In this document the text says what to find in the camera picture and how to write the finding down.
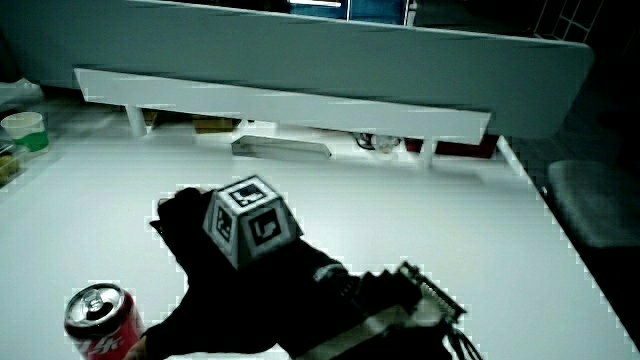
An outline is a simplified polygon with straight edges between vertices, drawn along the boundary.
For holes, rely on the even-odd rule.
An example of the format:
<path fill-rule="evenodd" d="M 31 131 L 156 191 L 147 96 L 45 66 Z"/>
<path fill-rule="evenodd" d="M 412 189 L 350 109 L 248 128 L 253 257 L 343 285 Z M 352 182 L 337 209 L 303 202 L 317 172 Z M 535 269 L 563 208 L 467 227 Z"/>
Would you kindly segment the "person's right hand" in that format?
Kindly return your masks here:
<path fill-rule="evenodd" d="M 129 359 L 264 352 L 317 298 L 338 261 L 303 241 L 281 195 L 251 176 L 221 189 L 188 187 L 161 200 L 152 226 L 184 270 L 188 290 Z"/>

